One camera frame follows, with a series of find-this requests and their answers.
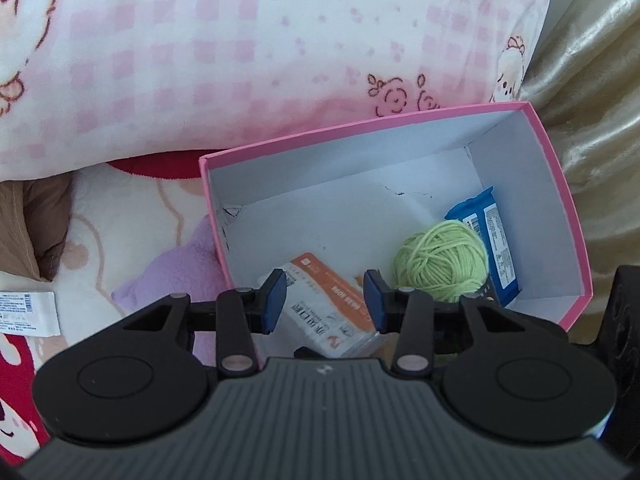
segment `blue snack package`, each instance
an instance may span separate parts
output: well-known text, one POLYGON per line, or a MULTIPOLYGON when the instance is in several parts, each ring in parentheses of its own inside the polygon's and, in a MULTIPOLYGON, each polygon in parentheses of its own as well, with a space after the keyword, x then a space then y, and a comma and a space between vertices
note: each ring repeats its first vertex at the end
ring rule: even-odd
POLYGON ((460 220, 482 238, 489 254, 489 276, 495 294, 500 305, 507 306, 520 289, 493 191, 494 188, 490 187, 478 196, 453 206, 445 220, 460 220))

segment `black object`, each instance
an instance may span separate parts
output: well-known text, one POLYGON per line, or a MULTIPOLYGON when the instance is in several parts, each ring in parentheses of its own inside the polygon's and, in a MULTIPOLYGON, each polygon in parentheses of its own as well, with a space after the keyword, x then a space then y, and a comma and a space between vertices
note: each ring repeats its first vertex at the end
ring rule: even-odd
POLYGON ((482 298, 459 304, 364 276, 389 370, 375 359, 270 359, 284 303, 261 290, 216 302, 169 296, 49 360, 33 396, 52 441, 27 479, 622 480, 629 468, 592 435, 616 399, 612 375, 541 320, 482 298), (217 329, 216 368, 191 355, 217 329), (439 354, 459 354, 437 366, 439 354))
POLYGON ((633 463, 640 462, 639 305, 640 267, 620 266, 596 341, 586 347, 612 371, 618 384, 616 407, 602 441, 633 463))

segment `cardboard box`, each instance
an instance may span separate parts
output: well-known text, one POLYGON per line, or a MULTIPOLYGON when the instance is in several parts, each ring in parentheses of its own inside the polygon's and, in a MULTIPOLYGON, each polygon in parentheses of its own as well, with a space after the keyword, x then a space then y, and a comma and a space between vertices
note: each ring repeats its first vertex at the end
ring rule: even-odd
POLYGON ((200 159, 229 287, 311 252, 345 279, 494 186, 521 292, 510 308, 568 330, 592 296, 574 203, 524 102, 347 124, 200 159))

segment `ball of yarn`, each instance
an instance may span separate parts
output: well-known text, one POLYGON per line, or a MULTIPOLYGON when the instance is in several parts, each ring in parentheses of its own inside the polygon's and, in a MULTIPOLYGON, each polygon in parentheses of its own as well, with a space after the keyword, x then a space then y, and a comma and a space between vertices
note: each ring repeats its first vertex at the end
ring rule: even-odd
POLYGON ((482 240, 459 220, 445 220, 407 238, 392 267, 397 286, 419 288, 434 300, 450 302, 476 292, 489 274, 482 240))

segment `ribbed black surface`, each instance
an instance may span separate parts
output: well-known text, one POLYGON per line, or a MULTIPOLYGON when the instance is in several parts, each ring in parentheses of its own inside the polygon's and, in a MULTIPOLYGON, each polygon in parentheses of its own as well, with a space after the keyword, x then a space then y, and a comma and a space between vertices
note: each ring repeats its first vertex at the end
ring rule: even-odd
POLYGON ((155 441, 89 449, 61 441, 21 469, 29 480, 604 480, 627 469, 595 440, 531 449, 453 420, 424 383, 375 360, 274 359, 225 381, 187 425, 155 441))

